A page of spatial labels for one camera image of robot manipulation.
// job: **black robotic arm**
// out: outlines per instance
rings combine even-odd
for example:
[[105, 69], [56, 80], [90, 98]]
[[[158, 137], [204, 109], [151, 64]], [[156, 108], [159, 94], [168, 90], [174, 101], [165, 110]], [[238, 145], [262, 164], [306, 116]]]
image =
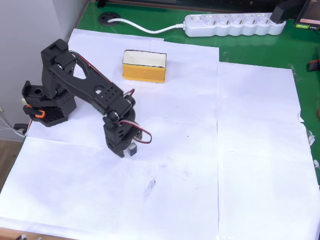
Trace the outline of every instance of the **black robotic arm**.
[[[77, 107], [74, 99], [77, 96], [104, 115], [105, 140], [115, 154], [124, 157], [124, 150], [133, 139], [141, 142], [143, 129], [134, 122], [136, 102], [131, 94], [124, 94], [80, 54], [69, 51], [68, 44], [62, 39], [44, 49], [41, 58], [42, 86], [26, 81], [22, 89], [27, 102], [23, 110], [33, 121], [46, 127], [67, 121], [68, 115]], [[85, 79], [73, 76], [76, 64], [82, 68]]]

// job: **white paper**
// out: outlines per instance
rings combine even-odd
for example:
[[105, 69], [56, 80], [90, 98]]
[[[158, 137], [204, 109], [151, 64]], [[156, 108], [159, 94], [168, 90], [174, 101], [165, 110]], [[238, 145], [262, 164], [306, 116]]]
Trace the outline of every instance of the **white paper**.
[[107, 147], [27, 137], [1, 192], [0, 225], [76, 239], [212, 239], [216, 138], [204, 125], [146, 127], [152, 143], [125, 158]]
[[70, 36], [70, 40], [74, 38], [82, 38], [82, 37], [92, 37], [92, 42], [87, 42], [87, 44], [96, 44], [96, 39], [102, 38], [114, 38], [114, 39], [138, 39], [138, 40], [156, 40], [156, 41], [164, 41], [163, 38], [159, 37], [149, 37], [149, 36], [135, 36], [135, 35], [125, 35], [125, 34], [117, 34], [117, 33], [108, 33], [108, 32], [100, 32], [100, 31], [90, 31], [90, 30], [82, 30], [82, 29], [73, 29], [72, 34]]
[[320, 193], [292, 71], [220, 63], [218, 81], [219, 236], [316, 239]]
[[[121, 89], [135, 88], [136, 121], [152, 133], [152, 143], [138, 143], [137, 154], [119, 158], [106, 146], [103, 116], [76, 98], [68, 121], [31, 124], [1, 192], [1, 227], [75, 239], [218, 235], [219, 50], [158, 42], [70, 39], [70, 49]], [[167, 53], [166, 82], [124, 80], [125, 49]], [[74, 75], [81, 76], [79, 68]]]

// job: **yellow box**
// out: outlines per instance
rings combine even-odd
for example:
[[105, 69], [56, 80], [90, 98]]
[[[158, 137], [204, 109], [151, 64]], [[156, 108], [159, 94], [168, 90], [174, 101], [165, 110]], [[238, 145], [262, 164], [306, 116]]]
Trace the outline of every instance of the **yellow box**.
[[122, 60], [126, 80], [164, 83], [167, 54], [150, 51], [125, 50]]

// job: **power strip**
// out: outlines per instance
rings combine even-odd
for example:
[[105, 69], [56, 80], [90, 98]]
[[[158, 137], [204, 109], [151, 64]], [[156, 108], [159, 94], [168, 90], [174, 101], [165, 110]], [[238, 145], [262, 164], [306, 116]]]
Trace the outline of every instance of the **power strip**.
[[191, 14], [183, 22], [189, 37], [279, 35], [286, 22], [276, 24], [271, 13]]

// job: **green table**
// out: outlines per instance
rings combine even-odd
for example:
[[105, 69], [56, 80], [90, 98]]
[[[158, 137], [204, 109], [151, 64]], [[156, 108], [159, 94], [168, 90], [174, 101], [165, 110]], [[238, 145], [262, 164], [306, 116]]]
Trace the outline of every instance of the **green table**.
[[[150, 30], [159, 30], [183, 23], [185, 16], [199, 12], [144, 6], [108, 3], [104, 8], [90, 2], [77, 28], [97, 32], [164, 38], [166, 42], [193, 44], [220, 48], [220, 61], [266, 67], [292, 69], [301, 105], [304, 125], [315, 135], [311, 146], [313, 159], [320, 161], [320, 72], [308, 72], [307, 63], [318, 59], [320, 35], [311, 30], [294, 28], [293, 20], [287, 21], [281, 35], [272, 36], [213, 36], [188, 37], [183, 30], [173, 29], [160, 34], [145, 33], [126, 23], [115, 26], [99, 24], [98, 17], [104, 12], [116, 12]], [[316, 168], [320, 185], [320, 169]]]

